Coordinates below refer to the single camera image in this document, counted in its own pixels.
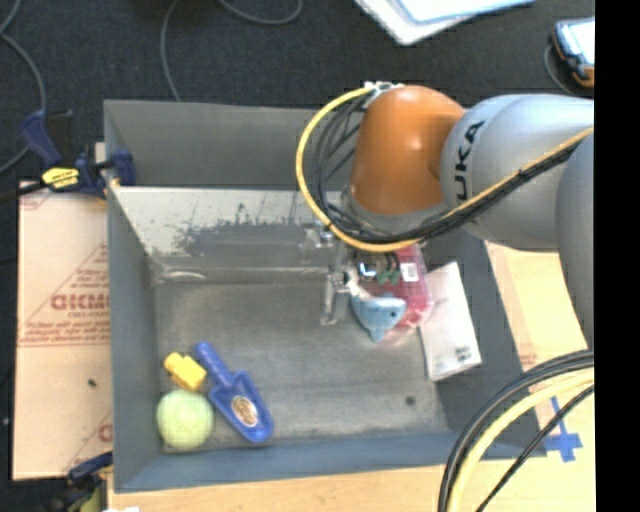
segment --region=blue toy shovel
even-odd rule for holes
[[[207,393],[211,403],[248,441],[266,441],[273,432],[273,420],[247,372],[231,373],[206,341],[199,342],[193,353],[215,384]]]

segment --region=tennis ball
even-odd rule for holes
[[[189,450],[204,443],[213,430],[213,409],[207,399],[184,389],[164,395],[156,409],[162,439],[173,448]]]

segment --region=black floor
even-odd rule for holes
[[[77,152],[103,135],[103,99],[174,100],[159,52],[172,3],[25,0],[5,27],[16,4],[3,0],[0,168],[22,148],[20,122],[40,107],[37,82],[11,41],[37,65],[48,110],[72,110],[70,146]],[[296,0],[235,5],[281,17]],[[563,94],[544,64],[551,27],[594,12],[592,0],[536,0],[402,47],[353,0],[306,0],[300,16],[281,27],[249,23],[215,0],[182,0],[167,31],[167,59],[184,100],[317,108],[365,80],[393,80],[421,83],[471,106],[504,93]],[[0,194],[15,187],[16,177],[37,176],[38,170],[38,158],[29,154],[1,171]],[[0,204],[0,510],[21,512],[46,500],[62,482],[11,481],[16,220],[15,203]]]

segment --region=label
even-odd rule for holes
[[[402,274],[402,279],[407,283],[415,283],[418,281],[418,267],[415,263],[401,263],[400,273]]]
[[[248,398],[234,396],[231,400],[231,409],[244,426],[255,427],[258,424],[258,409]]]

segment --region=blue clamp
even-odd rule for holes
[[[72,468],[64,489],[57,492],[37,510],[47,512],[78,512],[94,496],[104,479],[98,472],[113,464],[113,452],[98,455]]]
[[[136,169],[129,151],[119,149],[111,157],[96,163],[88,152],[80,153],[73,168],[56,168],[62,156],[46,127],[46,112],[38,110],[29,115],[20,126],[20,134],[27,147],[42,159],[42,182],[54,192],[79,192],[105,199],[106,183],[101,171],[115,168],[121,185],[134,185]]]

